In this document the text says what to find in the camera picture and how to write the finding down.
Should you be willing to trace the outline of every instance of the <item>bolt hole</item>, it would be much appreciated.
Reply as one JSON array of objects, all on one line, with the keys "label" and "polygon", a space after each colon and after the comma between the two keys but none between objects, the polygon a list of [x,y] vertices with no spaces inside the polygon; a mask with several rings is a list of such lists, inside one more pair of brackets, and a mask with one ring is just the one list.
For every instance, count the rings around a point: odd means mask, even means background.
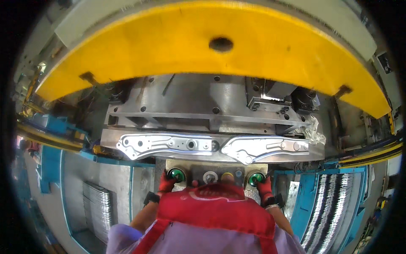
[{"label": "bolt hole", "polygon": [[220,113],[220,109],[218,107],[214,107],[213,113],[217,115],[218,113]]},{"label": "bolt hole", "polygon": [[233,46],[233,42],[230,39],[224,37],[217,37],[209,42],[209,48],[221,53],[230,51]]}]

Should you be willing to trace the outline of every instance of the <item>purple shirt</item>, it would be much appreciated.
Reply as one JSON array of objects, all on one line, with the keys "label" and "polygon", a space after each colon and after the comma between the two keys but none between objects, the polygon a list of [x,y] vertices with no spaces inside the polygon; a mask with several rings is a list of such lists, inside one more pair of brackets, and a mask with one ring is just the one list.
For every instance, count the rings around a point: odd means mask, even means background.
[{"label": "purple shirt", "polygon": [[[142,239],[143,235],[138,230],[125,224],[114,225],[108,234],[106,254],[131,254]],[[297,236],[291,237],[278,226],[275,227],[274,241],[278,253],[306,253]],[[158,238],[149,253],[260,254],[262,251],[258,238],[253,234],[174,222]]]}]

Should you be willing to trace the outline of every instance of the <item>red glove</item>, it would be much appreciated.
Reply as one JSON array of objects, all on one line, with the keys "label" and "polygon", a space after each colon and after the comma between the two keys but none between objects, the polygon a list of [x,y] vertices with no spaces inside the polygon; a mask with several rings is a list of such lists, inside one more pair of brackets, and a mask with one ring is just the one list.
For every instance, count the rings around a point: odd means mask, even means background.
[{"label": "red glove", "polygon": [[271,177],[268,176],[264,182],[258,182],[257,189],[261,197],[261,203],[264,203],[268,198],[273,197]]},{"label": "red glove", "polygon": [[167,193],[171,192],[175,186],[176,179],[168,179],[165,170],[161,175],[161,182],[159,183],[158,192]]}]

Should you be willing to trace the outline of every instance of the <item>stamped metal part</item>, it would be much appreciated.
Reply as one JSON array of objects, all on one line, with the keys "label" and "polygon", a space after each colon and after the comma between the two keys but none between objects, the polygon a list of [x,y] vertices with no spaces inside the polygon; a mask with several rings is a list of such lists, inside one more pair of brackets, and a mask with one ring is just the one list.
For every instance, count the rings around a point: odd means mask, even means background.
[{"label": "stamped metal part", "polygon": [[230,139],[221,152],[248,165],[276,154],[307,155],[309,141],[280,136],[243,136]]},{"label": "stamped metal part", "polygon": [[172,133],[126,134],[121,136],[116,147],[131,160],[140,159],[159,152],[211,155],[212,138],[210,136]]}]

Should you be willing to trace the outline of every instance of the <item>metal sheet stack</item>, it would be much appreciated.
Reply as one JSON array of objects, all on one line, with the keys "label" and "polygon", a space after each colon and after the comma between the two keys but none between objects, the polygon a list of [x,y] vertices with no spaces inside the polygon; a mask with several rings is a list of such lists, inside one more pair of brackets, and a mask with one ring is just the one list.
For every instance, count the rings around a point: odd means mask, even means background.
[{"label": "metal sheet stack", "polygon": [[333,244],[351,196],[353,174],[321,175],[310,222],[302,240],[308,254],[327,253]]},{"label": "metal sheet stack", "polygon": [[109,190],[91,182],[83,183],[83,203],[89,230],[107,244],[112,226],[112,203]]}]

